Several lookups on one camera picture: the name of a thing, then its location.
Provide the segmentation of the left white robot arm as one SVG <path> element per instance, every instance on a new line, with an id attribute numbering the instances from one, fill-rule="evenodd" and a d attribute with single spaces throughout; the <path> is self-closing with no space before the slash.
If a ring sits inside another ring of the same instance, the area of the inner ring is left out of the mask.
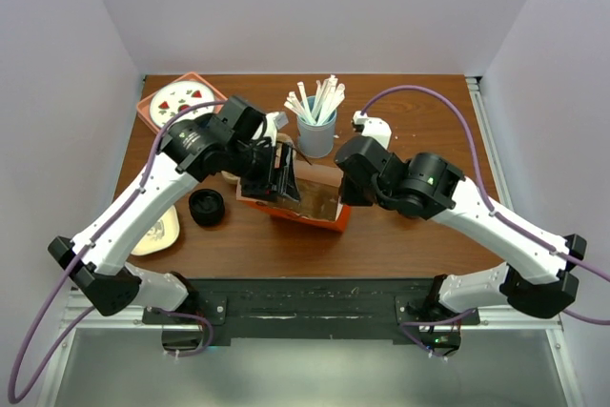
<path id="1" fill-rule="evenodd" d="M 128 258 L 153 224 L 208 176 L 235 175 L 255 199 L 299 200 L 293 148 L 276 140 L 286 114 L 264 113 L 240 96 L 219 107 L 195 119 L 188 110 L 174 116 L 154 139 L 143 170 L 110 207 L 80 233 L 50 243 L 65 276 L 101 315 L 139 305 L 163 309 L 176 323 L 195 317 L 197 300 L 182 276 L 136 268 Z"/>

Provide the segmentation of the orange paper bag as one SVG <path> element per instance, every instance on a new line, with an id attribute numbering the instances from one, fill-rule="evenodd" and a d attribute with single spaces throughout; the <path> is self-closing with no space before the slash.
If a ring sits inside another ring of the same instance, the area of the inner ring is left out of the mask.
<path id="1" fill-rule="evenodd" d="M 310 165 L 298 159 L 294 152 L 295 181 L 300 200 L 279 197 L 275 202 L 248 197 L 242 179 L 236 178 L 236 199 L 254 209 L 274 217 L 289 219 L 336 232 L 344 232 L 351 208 L 340 202 L 340 184 L 343 172 L 333 166 Z"/>

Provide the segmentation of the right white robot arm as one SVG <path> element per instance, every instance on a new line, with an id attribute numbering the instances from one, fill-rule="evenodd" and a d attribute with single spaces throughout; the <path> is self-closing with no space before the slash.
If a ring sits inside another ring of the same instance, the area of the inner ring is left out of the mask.
<path id="1" fill-rule="evenodd" d="M 338 150 L 335 164 L 343 172 L 343 203 L 431 220 L 501 258 L 488 270 L 436 276 L 428 295 L 410 307 L 419 320 L 444 324 L 471 309 L 505 304 L 551 318 L 576 301 L 579 281 L 566 258 L 582 258 L 585 240 L 546 232 L 483 199 L 477 184 L 442 157 L 418 153 L 401 160 L 372 137 L 357 136 Z"/>

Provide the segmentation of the cardboard cup carrier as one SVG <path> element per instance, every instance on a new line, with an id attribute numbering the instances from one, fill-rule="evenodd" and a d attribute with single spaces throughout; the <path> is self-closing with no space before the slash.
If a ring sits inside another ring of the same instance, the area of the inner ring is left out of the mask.
<path id="1" fill-rule="evenodd" d="M 275 144 L 279 145 L 280 143 L 293 145 L 294 141 L 288 134 L 286 134 L 284 132 L 278 132 L 276 134 Z M 230 185 L 236 185 L 238 182 L 238 179 L 239 179 L 238 176 L 236 176 L 232 173 L 225 172 L 225 171 L 222 171 L 221 175 L 222 175 L 223 179 L 225 180 L 225 182 Z"/>

